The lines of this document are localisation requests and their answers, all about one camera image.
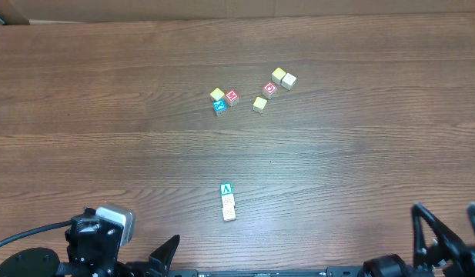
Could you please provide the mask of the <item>green letter V block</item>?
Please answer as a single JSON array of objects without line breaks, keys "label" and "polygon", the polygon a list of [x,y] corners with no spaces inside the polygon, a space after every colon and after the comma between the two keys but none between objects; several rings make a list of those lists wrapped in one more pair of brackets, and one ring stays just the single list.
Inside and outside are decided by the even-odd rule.
[{"label": "green letter V block", "polygon": [[231,183],[223,183],[220,185],[220,194],[221,196],[224,195],[232,195],[233,194],[233,187]]}]

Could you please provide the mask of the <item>green edged white block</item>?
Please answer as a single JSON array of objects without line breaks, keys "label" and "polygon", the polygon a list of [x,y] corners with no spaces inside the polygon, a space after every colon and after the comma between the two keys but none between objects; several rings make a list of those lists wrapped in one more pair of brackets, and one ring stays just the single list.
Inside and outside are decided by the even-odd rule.
[{"label": "green edged white block", "polygon": [[222,207],[222,217],[225,222],[236,220],[236,211],[233,205],[226,205]]}]

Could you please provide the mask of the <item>white letter E block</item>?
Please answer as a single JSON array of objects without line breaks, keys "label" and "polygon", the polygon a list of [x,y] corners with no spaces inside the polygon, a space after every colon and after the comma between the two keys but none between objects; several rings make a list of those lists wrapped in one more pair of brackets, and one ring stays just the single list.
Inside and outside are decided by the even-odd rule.
[{"label": "white letter E block", "polygon": [[227,195],[222,195],[221,196],[221,199],[222,199],[222,206],[223,207],[235,207],[235,198],[234,198],[234,194],[227,194]]}]

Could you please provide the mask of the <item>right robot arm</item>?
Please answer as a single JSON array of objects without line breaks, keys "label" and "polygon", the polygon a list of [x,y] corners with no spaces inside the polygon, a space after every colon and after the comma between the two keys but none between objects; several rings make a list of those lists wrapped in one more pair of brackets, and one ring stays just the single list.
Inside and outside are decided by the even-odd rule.
[{"label": "right robot arm", "polygon": [[[467,214],[475,235],[475,203]],[[411,208],[413,224],[413,264],[398,255],[385,255],[363,263],[359,276],[433,276],[441,268],[448,277],[475,277],[475,245],[466,244],[455,232],[420,203]]]}]

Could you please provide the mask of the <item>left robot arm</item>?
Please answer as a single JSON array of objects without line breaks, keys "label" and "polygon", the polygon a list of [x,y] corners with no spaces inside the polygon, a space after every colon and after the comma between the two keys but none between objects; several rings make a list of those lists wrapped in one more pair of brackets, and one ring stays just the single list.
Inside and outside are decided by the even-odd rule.
[{"label": "left robot arm", "polygon": [[31,248],[15,253],[0,265],[0,276],[167,276],[180,242],[174,235],[146,262],[118,261],[119,250],[131,242],[135,214],[117,206],[85,208],[80,215],[65,222],[31,229],[0,241],[0,247],[18,239],[66,227],[69,260],[62,262],[47,248]]}]

